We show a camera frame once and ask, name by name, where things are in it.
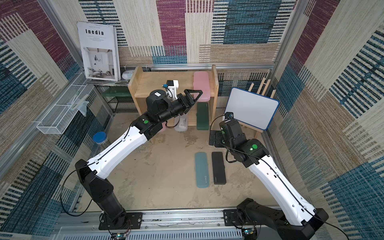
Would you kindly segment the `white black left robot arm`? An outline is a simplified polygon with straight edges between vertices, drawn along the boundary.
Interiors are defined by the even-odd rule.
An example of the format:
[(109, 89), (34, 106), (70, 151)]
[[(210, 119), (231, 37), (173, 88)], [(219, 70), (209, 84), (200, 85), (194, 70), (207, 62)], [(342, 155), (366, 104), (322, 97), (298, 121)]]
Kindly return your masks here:
[(202, 95), (201, 90), (185, 90), (171, 101), (165, 91), (152, 91), (146, 98), (147, 111), (134, 120), (121, 137), (88, 161), (79, 160), (75, 164), (80, 183), (104, 212), (103, 227), (122, 230), (132, 222), (107, 179), (110, 173), (131, 152), (154, 137), (163, 123), (187, 114)]

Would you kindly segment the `light blue pencil case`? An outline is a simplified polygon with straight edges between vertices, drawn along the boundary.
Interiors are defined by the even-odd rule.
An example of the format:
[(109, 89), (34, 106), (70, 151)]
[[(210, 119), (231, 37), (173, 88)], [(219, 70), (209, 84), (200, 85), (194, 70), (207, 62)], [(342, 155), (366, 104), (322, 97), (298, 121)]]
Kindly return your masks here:
[(198, 152), (195, 154), (196, 185), (200, 189), (210, 186), (209, 168), (207, 153)]

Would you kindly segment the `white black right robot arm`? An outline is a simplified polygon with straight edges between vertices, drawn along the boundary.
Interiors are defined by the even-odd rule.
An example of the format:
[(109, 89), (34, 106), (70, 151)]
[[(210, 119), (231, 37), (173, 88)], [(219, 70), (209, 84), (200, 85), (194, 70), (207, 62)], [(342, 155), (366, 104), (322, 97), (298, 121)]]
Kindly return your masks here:
[(298, 193), (267, 148), (257, 139), (248, 139), (237, 120), (226, 119), (220, 130), (210, 130), (209, 144), (225, 148), (235, 162), (262, 182), (280, 206), (277, 210), (247, 198), (237, 206), (235, 220), (240, 224), (267, 226), (283, 240), (309, 240), (329, 218), (324, 209), (315, 208)]

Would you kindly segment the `black pencil case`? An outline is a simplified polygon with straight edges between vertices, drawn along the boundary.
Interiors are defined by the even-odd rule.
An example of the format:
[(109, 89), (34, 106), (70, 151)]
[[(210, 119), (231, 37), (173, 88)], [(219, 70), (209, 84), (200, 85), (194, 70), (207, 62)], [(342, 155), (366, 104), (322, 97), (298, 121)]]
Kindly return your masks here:
[(222, 152), (212, 152), (213, 177), (215, 185), (227, 183), (225, 164)]

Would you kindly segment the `dark green pencil case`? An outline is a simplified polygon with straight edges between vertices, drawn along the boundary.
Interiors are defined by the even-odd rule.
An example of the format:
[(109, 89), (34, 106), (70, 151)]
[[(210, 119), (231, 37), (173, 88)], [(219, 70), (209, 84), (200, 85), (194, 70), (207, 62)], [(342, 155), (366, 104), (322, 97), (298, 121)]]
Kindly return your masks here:
[(209, 105), (206, 102), (197, 104), (197, 130), (206, 131), (209, 129)]

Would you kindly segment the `pencil jar with blue lid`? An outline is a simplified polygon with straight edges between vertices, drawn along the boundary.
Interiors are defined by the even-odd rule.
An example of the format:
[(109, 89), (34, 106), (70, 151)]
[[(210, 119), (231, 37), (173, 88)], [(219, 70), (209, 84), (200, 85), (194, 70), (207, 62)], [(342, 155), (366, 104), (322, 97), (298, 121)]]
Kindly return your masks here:
[(94, 134), (93, 141), (103, 150), (110, 145), (109, 139), (105, 132), (97, 132)]

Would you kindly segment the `clear white pencil case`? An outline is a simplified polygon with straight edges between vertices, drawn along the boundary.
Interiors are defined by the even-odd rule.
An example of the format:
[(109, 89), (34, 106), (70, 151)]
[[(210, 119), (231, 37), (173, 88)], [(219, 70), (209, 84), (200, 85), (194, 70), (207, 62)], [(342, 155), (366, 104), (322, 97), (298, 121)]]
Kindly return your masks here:
[(176, 126), (174, 127), (177, 132), (185, 132), (188, 129), (188, 115), (184, 114), (182, 116), (177, 117)]

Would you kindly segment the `pink pencil case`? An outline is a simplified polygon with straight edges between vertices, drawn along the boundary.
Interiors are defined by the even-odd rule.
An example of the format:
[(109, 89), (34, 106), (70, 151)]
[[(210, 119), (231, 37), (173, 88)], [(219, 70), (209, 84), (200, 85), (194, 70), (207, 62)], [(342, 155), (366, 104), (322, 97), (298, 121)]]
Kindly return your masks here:
[(161, 130), (160, 130), (159, 132), (162, 133), (162, 132), (164, 132), (166, 129), (167, 129), (167, 127), (166, 127), (166, 122), (163, 122), (163, 123), (162, 123), (162, 128), (161, 128)]
[(203, 94), (198, 102), (209, 102), (211, 99), (210, 78), (208, 72), (194, 72), (194, 90), (201, 90)]

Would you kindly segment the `white round device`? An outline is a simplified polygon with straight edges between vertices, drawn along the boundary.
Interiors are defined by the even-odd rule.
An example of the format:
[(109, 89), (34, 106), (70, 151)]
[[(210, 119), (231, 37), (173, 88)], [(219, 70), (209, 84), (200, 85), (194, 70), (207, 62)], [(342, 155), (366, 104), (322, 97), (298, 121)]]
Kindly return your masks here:
[(122, 73), (122, 79), (123, 80), (130, 80), (134, 74), (134, 70), (126, 70)]

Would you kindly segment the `wooden two-tier shelf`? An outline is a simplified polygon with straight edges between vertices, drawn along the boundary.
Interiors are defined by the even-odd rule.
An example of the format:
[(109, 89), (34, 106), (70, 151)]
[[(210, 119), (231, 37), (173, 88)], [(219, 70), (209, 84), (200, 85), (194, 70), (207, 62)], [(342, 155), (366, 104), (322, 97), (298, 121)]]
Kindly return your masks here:
[[(178, 94), (183, 94), (185, 89), (194, 90), (194, 72), (144, 72), (142, 67), (136, 67), (135, 72), (129, 82), (128, 88), (134, 100), (140, 116), (147, 111), (146, 98), (154, 90), (165, 89), (162, 85), (166, 84), (168, 80), (179, 81)], [(212, 66), (211, 71), (208, 71), (210, 78), (211, 99), (209, 105), (209, 117), (214, 117), (216, 113), (217, 97), (219, 90), (219, 82), (216, 66)], [(197, 126), (197, 104), (190, 109), (188, 115), (188, 125)], [(170, 120), (174, 121), (176, 125), (176, 117)]]

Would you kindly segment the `green folder on rack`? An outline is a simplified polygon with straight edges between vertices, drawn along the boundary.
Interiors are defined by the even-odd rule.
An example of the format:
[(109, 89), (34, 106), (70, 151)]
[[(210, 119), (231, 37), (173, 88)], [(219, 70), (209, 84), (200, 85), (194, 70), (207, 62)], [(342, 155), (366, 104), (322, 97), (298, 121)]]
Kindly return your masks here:
[(109, 87), (102, 93), (103, 97), (131, 97), (128, 87)]

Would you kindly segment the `Inedia magazine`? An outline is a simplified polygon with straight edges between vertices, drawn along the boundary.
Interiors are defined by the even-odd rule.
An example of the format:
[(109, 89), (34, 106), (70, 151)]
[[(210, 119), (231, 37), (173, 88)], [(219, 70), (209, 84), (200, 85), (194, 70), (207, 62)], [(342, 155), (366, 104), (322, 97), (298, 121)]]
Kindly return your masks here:
[(121, 79), (117, 29), (112, 25), (78, 22), (87, 79), (117, 82)]

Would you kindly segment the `small whiteboard on easel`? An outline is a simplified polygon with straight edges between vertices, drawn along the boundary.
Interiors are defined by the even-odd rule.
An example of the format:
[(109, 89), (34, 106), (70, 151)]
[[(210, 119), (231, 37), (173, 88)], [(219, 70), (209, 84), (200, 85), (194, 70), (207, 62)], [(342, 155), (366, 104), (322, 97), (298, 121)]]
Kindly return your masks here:
[(269, 128), (280, 105), (274, 99), (276, 90), (272, 91), (270, 97), (266, 96), (271, 82), (272, 80), (263, 78), (256, 93), (252, 92), (253, 84), (247, 91), (232, 88), (225, 108), (225, 113), (232, 112), (242, 126), (256, 131), (255, 137)]

